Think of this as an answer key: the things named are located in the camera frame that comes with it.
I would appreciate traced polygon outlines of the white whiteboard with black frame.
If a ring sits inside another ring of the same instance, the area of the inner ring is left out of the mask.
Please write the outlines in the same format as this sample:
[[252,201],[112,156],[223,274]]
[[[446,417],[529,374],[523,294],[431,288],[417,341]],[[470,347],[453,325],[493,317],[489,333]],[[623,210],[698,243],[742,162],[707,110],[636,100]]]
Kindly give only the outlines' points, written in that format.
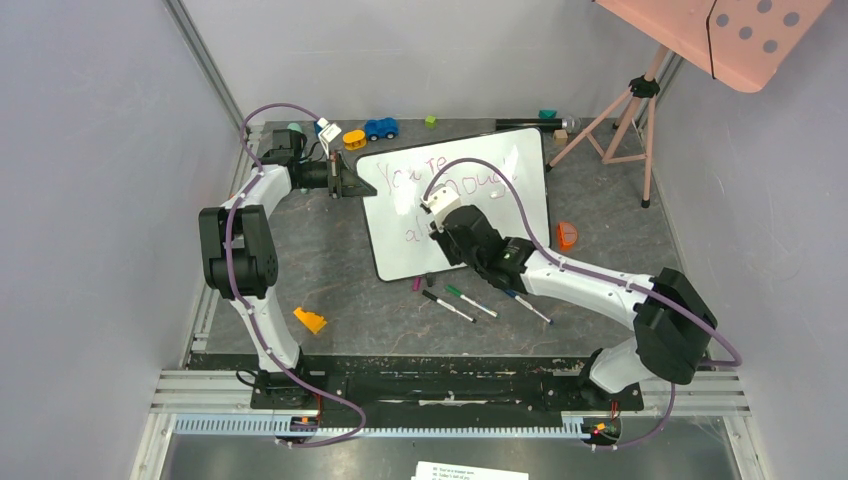
[[379,279],[401,280],[450,269],[429,237],[421,208],[430,183],[454,189],[477,206],[502,236],[530,226],[550,240],[543,136],[536,128],[500,131],[360,156],[356,171],[378,194],[363,200]]

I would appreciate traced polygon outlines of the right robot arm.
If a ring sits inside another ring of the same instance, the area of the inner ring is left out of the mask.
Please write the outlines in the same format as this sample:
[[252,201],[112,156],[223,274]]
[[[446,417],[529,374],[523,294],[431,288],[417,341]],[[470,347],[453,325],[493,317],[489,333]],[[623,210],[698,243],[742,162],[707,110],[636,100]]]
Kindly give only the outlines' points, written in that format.
[[578,396],[591,408],[643,380],[691,383],[717,326],[677,270],[627,274],[570,260],[530,239],[502,236],[475,206],[435,216],[429,235],[450,264],[468,266],[496,289],[562,300],[631,330],[619,345],[593,353],[581,370]]

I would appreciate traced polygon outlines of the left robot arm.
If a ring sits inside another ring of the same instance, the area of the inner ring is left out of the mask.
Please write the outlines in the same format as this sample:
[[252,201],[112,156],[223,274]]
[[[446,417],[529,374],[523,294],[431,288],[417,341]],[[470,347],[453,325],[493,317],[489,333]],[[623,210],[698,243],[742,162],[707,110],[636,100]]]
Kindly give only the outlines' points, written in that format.
[[199,235],[207,285],[229,301],[243,320],[259,367],[249,387],[255,409],[307,408],[320,395],[304,370],[301,348],[291,335],[274,286],[279,259],[270,214],[297,189],[325,189],[334,199],[376,195],[338,151],[323,161],[306,161],[305,134],[275,129],[269,150],[247,183],[218,207],[201,210]]

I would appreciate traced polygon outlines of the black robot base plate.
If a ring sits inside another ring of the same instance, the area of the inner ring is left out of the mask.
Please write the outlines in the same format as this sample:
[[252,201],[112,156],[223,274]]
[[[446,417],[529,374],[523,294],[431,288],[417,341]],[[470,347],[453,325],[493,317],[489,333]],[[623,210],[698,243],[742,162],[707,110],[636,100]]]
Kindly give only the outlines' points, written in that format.
[[255,410],[322,429],[554,427],[563,412],[641,411],[638,384],[590,386],[589,357],[305,355],[294,372],[240,370]]

